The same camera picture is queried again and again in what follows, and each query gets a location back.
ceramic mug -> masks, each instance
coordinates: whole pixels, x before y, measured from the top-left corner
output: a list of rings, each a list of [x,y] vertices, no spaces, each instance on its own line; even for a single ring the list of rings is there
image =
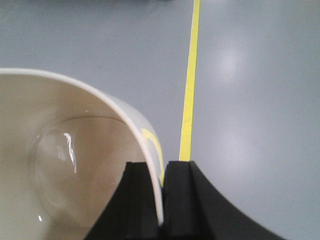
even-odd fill
[[[0,69],[1,239],[83,239],[142,161],[161,224],[162,152],[141,113],[64,75]]]

black object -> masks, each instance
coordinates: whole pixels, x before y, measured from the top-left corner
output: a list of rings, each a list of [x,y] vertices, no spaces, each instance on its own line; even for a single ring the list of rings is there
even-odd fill
[[[171,161],[158,228],[146,163],[126,164],[121,182],[85,240],[284,240],[225,199],[196,163]]]
[[[145,162],[127,162],[113,197],[85,240],[155,240],[154,191]]]

cup rim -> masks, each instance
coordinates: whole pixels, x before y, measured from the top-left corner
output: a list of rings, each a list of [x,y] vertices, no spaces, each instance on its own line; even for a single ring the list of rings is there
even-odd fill
[[[132,134],[134,135],[135,139],[137,140],[142,153],[145,157],[146,164],[148,166],[152,187],[153,187],[153,194],[155,200],[155,208],[156,208],[156,215],[158,224],[161,225],[164,222],[164,212],[162,206],[162,191],[161,191],[161,184],[160,180],[157,176],[157,171],[154,165],[154,162],[151,157],[151,153],[148,150],[147,143],[144,140],[142,133],[139,129],[135,126],[134,122],[131,118],[126,114],[124,110],[122,110],[118,104],[109,98],[105,93],[102,91],[94,88],[93,86],[84,83],[80,80],[77,80],[73,77],[69,77],[63,74],[40,70],[40,69],[31,69],[31,68],[0,68],[0,75],[24,75],[24,76],[36,76],[36,77],[43,77],[52,79],[55,81],[59,81],[62,83],[70,84],[75,87],[78,87],[89,94],[94,95],[99,100],[107,104],[118,116],[120,119],[128,126]]]

gray epoxy floor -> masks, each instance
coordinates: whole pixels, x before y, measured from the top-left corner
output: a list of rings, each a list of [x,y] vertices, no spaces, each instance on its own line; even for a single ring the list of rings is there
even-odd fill
[[[192,159],[291,240],[320,239],[319,76],[319,1],[202,1]]]
[[[0,66],[114,95],[177,160],[193,1],[0,3]],[[202,0],[192,159],[237,207],[293,240],[320,237],[318,1]]]
[[[175,161],[192,13],[192,0],[1,1],[0,67],[64,74],[129,103]]]

yellow floor stripe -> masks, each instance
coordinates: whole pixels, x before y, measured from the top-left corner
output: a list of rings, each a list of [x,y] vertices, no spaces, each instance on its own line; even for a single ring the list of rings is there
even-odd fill
[[[188,67],[186,73],[184,108],[180,141],[180,161],[190,161],[191,136],[194,114],[195,77],[197,66],[198,32],[199,32],[200,0],[194,0],[191,24]]]

